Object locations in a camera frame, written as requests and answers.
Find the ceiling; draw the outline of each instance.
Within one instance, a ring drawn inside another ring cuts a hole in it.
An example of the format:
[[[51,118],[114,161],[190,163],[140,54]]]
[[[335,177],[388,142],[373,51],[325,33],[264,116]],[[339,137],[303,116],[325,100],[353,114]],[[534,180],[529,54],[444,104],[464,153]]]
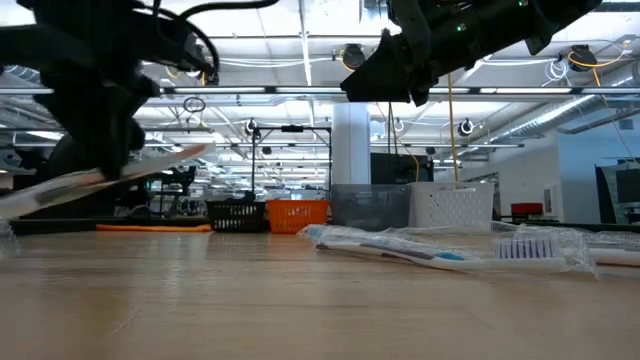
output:
[[[174,12],[180,12],[203,1],[164,0],[162,6]],[[300,16],[300,5],[304,11]],[[380,31],[385,26],[392,26],[386,20],[359,20],[358,0],[281,0],[277,5],[261,10],[221,11],[196,15],[192,18],[218,49],[223,66],[220,73],[221,86],[337,86],[349,76],[350,72],[341,62],[333,61],[332,55],[339,55],[346,43],[358,43],[363,46],[365,54],[375,51]],[[32,23],[31,14],[17,6],[14,1],[0,0],[0,25],[18,25]],[[301,37],[302,28],[308,35],[308,56],[311,62],[310,71],[305,72],[303,64],[304,47]],[[640,13],[600,12],[591,13],[578,20],[567,29],[553,37],[552,43],[541,53],[532,56],[524,43],[485,58],[476,63],[470,71],[454,72],[455,86],[471,87],[555,87],[584,86],[593,83],[593,75],[569,71],[566,78],[551,81],[550,66],[552,59],[559,53],[568,53],[571,45],[588,44],[591,51],[600,61],[614,60],[621,54],[622,41],[631,39],[625,55],[614,64],[601,69],[601,77],[606,83],[609,74],[635,60],[640,51],[640,40],[634,40],[640,30]],[[158,65],[147,65],[145,73],[162,86],[200,86],[200,81],[186,74],[175,74],[172,69]],[[20,80],[19,74],[8,73],[0,77],[0,86],[34,86]],[[446,85],[446,78],[441,79],[440,86]],[[240,142],[244,141],[244,126],[249,119],[254,119],[261,126],[280,126],[284,124],[311,124],[315,126],[331,126],[332,104],[343,99],[320,97],[274,97],[271,95],[243,96],[242,106],[238,106],[233,96],[203,96],[211,105],[204,112],[191,116],[183,113],[176,117],[176,112],[183,110],[181,102],[184,96],[172,99],[152,99],[147,106],[136,114],[143,127],[204,126],[211,129],[207,132],[170,132],[149,134],[149,141],[165,141],[172,143],[190,142]],[[397,125],[398,136],[404,143],[436,142],[448,143],[449,104],[443,100],[431,101],[421,107],[412,104],[393,104],[394,116],[400,121]],[[531,97],[492,97],[487,99],[459,99],[454,101],[455,121],[470,119],[478,126],[480,134],[508,130],[510,122],[527,112],[532,111],[554,99],[538,99]],[[28,97],[5,97],[0,101],[13,101],[26,109],[33,109],[46,118],[46,111],[37,108]],[[384,121],[388,116],[387,104],[370,104],[369,110],[374,122]],[[6,116],[1,120],[5,126],[16,126],[15,121]],[[53,123],[41,121],[20,122],[22,126],[50,127]],[[4,141],[11,141],[7,136]],[[20,134],[19,141],[37,142],[51,139],[42,136]],[[311,133],[283,134],[276,132],[265,143],[271,142],[319,142]],[[379,142],[386,142],[383,137]],[[220,179],[234,180],[246,176],[247,161],[243,159],[247,149],[219,149],[210,155],[210,164],[224,166],[225,174]],[[318,162],[291,162],[287,176],[282,171],[269,169],[273,162],[265,162],[260,181],[270,183],[300,184],[306,181],[311,184],[324,183],[326,148],[274,149],[270,156],[264,158],[296,159],[317,158]]]

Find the white plastic bin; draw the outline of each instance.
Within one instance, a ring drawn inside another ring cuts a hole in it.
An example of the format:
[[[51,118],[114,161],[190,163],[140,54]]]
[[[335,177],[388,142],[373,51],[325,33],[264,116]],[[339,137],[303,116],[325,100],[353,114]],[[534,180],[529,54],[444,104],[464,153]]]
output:
[[[412,183],[409,226],[428,228],[491,221],[492,183]]]

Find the desk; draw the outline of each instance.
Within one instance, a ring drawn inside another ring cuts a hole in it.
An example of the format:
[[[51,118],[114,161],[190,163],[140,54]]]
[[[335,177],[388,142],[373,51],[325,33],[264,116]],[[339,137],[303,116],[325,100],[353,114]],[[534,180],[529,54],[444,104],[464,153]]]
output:
[[[293,236],[75,233],[0,262],[3,359],[637,359],[640,269],[490,277]]]

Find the pillar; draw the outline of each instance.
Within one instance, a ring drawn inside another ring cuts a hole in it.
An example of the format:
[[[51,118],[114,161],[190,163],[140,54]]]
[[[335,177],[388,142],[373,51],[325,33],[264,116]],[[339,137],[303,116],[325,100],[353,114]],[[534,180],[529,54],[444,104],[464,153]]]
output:
[[[367,105],[333,105],[334,184],[371,184],[371,130]]]

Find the wall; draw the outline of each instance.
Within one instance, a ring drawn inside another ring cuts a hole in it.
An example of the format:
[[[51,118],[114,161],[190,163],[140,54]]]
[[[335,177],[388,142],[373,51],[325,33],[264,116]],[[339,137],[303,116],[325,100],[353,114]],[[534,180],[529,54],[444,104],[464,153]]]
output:
[[[560,185],[558,148],[554,132],[542,139],[523,141],[524,148],[498,149],[487,163],[464,163],[460,180],[498,173],[500,178],[500,205],[502,215],[511,214],[511,204],[544,201],[544,189]],[[453,171],[436,175],[436,181],[452,181]],[[561,196],[557,199],[558,218],[562,221]]]
[[[600,111],[589,120],[608,114]],[[634,156],[640,156],[640,120],[634,118],[634,130],[621,131]],[[558,135],[562,197],[566,222],[600,223],[595,166],[617,165],[630,158],[612,124],[577,135]]]

